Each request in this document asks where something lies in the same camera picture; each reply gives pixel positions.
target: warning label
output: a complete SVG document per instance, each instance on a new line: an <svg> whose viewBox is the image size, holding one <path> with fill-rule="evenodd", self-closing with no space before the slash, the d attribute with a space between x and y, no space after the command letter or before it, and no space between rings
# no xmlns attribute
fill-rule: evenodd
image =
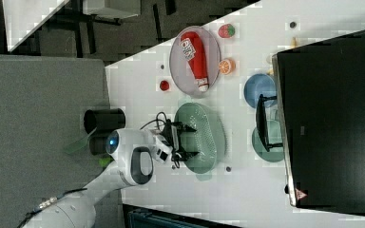
<svg viewBox="0 0 365 228"><path fill-rule="evenodd" d="M298 190L297 188L295 188L295 190L296 190L296 198L297 198L298 200L301 200L301 199L303 199L303 198L307 197L307 194L305 194L305 193L301 192L301 191L300 191L300 190Z"/></svg>

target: white plate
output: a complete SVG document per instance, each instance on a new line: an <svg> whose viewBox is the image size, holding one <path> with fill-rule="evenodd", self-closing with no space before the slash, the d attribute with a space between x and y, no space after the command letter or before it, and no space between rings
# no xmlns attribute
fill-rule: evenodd
<svg viewBox="0 0 365 228"><path fill-rule="evenodd" d="M183 50L180 46L181 36L188 31L197 32L201 37L206 55L206 66L208 72L209 88L216 82L219 75L219 62L221 61L221 52L215 37L209 31L201 27L188 27L180 32L171 47L170 52L170 72L176 86L185 94L192 97L201 97L202 92L198 89L198 84L194 78L191 67L185 60Z"/></svg>

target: orange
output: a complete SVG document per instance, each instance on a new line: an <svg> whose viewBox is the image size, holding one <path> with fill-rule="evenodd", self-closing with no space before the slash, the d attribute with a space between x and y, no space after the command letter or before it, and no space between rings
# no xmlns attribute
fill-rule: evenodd
<svg viewBox="0 0 365 228"><path fill-rule="evenodd" d="M219 63L219 70L222 74L229 74L236 68L236 64L232 59L223 59Z"/></svg>

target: black cup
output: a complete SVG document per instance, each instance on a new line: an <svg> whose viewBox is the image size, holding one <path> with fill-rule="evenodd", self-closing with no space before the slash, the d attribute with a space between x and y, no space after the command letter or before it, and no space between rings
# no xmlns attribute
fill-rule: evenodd
<svg viewBox="0 0 365 228"><path fill-rule="evenodd" d="M96 128L90 136L90 152L93 155L104 154L108 135L116 129L125 127L125 114L120 108L88 110L85 112L84 126L87 134Z"/></svg>

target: sticker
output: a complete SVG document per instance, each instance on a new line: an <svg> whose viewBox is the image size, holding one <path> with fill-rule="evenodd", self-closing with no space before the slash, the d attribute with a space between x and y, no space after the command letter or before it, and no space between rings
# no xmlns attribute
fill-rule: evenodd
<svg viewBox="0 0 365 228"><path fill-rule="evenodd" d="M303 198L307 197L307 194L305 194L305 193L301 192L301 191L300 191L300 190L298 190L297 188L295 188L295 190L296 190L296 198L297 198L298 200L301 200L301 199L303 199Z"/></svg>
<svg viewBox="0 0 365 228"><path fill-rule="evenodd" d="M197 79L198 86L208 85L207 79Z"/></svg>
<svg viewBox="0 0 365 228"><path fill-rule="evenodd" d="M189 38L182 40L182 52L185 56L186 61L190 61L194 58L195 49Z"/></svg>

